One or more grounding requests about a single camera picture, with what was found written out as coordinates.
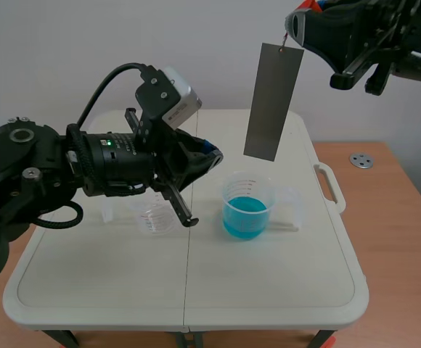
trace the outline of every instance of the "black cable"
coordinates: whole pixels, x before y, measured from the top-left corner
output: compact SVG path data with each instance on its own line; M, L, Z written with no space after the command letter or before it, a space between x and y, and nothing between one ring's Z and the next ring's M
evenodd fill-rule
M89 112L94 106L94 103L96 103L96 100L99 98L101 93L105 90L105 88L110 83L110 81L112 81L115 78L115 76L123 73L124 71L131 70L131 69L138 69L140 72L143 73L146 71L146 65L139 64L139 63L126 63L112 70L109 73L109 75L107 75L106 78L101 82L101 84L96 89L96 91L93 93L93 96L88 101L88 104L85 106L85 110L83 110L83 112L81 113L81 116L77 121L77 125L79 128L81 128L81 126L85 122L86 118L88 117Z
M31 223L34 223L37 226L43 228L51 228L53 230L63 230L64 228L71 228L73 226L77 226L83 220L83 208L80 205L76 204L75 202L69 201L68 203L64 204L63 207L70 207L77 212L77 216L75 219L70 221L46 221L39 218L33 219Z

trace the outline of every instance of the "gray metal strip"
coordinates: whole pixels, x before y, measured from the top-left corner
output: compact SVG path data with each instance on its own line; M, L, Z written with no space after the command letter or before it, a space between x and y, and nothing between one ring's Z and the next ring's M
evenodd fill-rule
M274 161L304 50L263 43L244 154Z

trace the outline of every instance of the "wooden table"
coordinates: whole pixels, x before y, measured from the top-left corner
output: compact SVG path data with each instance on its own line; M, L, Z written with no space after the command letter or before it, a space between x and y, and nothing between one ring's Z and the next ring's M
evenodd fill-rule
M365 315L336 334L335 348L421 347L421 196L385 144L316 144L319 160L328 164L343 190L348 207L343 220L367 277L370 292ZM348 161L352 152L375 158L370 170ZM10 273L30 237L12 244L0 275L0 347L57 347L42 333L18 328L1 306ZM82 347L175 347L166 333L80 332ZM308 331L220 331L205 335L207 347L301 348Z

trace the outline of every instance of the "white wall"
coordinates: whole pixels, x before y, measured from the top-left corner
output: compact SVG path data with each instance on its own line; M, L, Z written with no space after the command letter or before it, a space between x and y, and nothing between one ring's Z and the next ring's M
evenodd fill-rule
M131 61L174 66L204 108L249 108L261 43L281 41L300 2L0 0L0 125L28 116L63 132L103 77ZM364 81L332 90L331 73L304 54L291 108L311 137L387 141L421 192L421 83L391 77L377 98ZM137 72L120 76L94 112L136 106L139 83Z

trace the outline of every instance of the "black robotic arm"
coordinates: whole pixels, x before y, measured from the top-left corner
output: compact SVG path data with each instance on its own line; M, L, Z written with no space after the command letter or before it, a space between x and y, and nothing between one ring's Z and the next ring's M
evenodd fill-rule
M131 133L87 134L80 130L99 95L118 74L138 69L144 83L135 97L142 107L126 110ZM129 63L113 70L86 106L78 123L64 136L26 117L10 118L0 127L0 272L9 242L31 223L45 228L70 228L83 219L83 209L71 199L82 188L87 196L131 196L147 188L171 202L181 223L192 218L179 193L223 159L209 142L178 127L201 106L196 93L171 68ZM77 216L67 222L45 221L40 215L62 206Z
M298 8L285 29L333 69L330 85L351 89L368 69L367 93L381 95L390 74L421 81L421 0L326 0Z

